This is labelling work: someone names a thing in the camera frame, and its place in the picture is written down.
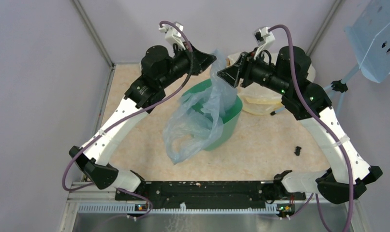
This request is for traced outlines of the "green plastic trash bin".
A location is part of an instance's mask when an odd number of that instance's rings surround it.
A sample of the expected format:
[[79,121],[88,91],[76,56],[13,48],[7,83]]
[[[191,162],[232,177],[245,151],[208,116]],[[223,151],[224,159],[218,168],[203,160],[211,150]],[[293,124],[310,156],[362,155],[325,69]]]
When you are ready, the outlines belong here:
[[212,151],[233,134],[243,103],[237,90],[221,79],[207,79],[191,87],[182,97],[190,134],[201,139],[201,149]]

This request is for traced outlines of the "clear yellow plastic bag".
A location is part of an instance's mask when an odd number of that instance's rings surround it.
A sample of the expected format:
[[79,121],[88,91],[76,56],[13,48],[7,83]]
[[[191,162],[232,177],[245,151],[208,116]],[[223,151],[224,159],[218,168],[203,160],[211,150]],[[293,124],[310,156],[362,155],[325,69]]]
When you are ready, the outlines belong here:
[[[293,76],[290,65],[295,66],[295,75],[301,89],[305,89],[309,84],[309,70],[311,68],[311,59],[299,47],[293,48],[294,53],[290,54],[288,48],[285,46],[279,50],[278,53],[272,55],[272,64],[275,65],[276,83],[279,85],[278,90],[271,90],[269,88],[252,83],[246,88],[242,88],[241,97],[244,101],[249,101],[251,105],[256,106],[271,106],[272,110],[277,110],[282,106],[297,110],[301,107],[301,103],[296,95]],[[238,59],[232,64],[241,65],[240,55]]]

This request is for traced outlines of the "blue plastic trash bag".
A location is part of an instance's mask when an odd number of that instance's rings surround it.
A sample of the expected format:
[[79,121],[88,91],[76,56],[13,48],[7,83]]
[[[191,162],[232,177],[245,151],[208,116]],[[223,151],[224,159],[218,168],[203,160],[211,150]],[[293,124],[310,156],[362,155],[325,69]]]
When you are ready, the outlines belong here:
[[210,76],[187,90],[163,130],[166,154],[173,164],[182,163],[200,151],[212,151],[233,135],[242,101],[238,92],[218,77],[226,57],[215,50]]

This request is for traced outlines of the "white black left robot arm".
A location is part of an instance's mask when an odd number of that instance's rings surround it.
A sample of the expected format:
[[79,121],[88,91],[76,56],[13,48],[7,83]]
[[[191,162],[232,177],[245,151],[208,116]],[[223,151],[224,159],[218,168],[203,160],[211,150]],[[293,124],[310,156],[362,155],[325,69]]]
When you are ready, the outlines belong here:
[[140,62],[141,75],[124,93],[114,113],[92,138],[69,150],[72,162],[98,189],[122,188],[134,200],[144,196],[144,179],[132,170],[112,166],[111,156],[132,128],[169,98],[165,93],[168,86],[184,75],[185,85],[217,60],[189,43],[183,48],[174,44],[173,52],[171,57],[164,46],[150,47]]

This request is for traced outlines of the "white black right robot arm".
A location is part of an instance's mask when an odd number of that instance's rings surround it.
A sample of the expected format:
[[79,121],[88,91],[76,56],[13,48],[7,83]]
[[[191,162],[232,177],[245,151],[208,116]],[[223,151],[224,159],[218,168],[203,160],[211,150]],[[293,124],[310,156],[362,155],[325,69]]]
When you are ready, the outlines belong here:
[[255,83],[279,93],[282,105],[311,134],[330,165],[325,171],[277,174],[275,196],[287,199],[294,192],[305,192],[334,204],[346,203],[359,198],[383,172],[369,165],[352,145],[325,90],[308,80],[310,65],[310,57],[301,48],[289,51],[285,46],[275,63],[258,58],[256,51],[242,52],[233,65],[217,74],[233,87]]

